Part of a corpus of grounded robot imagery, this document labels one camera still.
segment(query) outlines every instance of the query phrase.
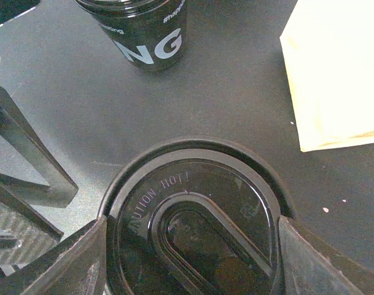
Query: black plastic lid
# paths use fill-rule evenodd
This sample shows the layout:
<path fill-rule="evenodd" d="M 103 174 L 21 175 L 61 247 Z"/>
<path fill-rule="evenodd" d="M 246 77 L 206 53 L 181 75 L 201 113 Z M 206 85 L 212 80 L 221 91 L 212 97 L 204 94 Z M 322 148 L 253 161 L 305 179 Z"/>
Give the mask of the black plastic lid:
<path fill-rule="evenodd" d="M 106 194 L 109 289 L 279 294 L 280 196 L 276 176 L 267 182 L 271 168 L 253 153 L 238 159 L 246 151 L 223 142 L 182 142 L 134 160 Z"/>

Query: gray table surface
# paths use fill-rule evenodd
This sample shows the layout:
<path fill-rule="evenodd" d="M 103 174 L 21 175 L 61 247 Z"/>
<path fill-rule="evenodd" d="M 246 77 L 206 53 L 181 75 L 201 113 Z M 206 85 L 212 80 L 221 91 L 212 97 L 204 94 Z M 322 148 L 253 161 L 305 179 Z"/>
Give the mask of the gray table surface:
<path fill-rule="evenodd" d="M 302 223 L 374 270 L 374 144 L 301 153 L 291 124 L 279 36 L 295 3 L 191 0 L 188 51 L 160 74 L 130 65 L 72 0 L 44 0 L 0 28 L 0 85 L 79 186 L 66 209 L 36 208 L 68 236 L 133 156 L 211 135 L 262 156 Z M 1 137 L 0 171 L 43 182 Z"/>

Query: black cup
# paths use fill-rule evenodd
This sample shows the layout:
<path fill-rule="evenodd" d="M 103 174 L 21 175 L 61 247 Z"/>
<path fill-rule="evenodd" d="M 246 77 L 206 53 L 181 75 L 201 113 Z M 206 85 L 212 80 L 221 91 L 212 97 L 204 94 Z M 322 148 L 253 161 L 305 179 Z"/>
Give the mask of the black cup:
<path fill-rule="evenodd" d="M 187 0 L 76 0 L 135 66 L 161 71 L 184 51 Z"/>

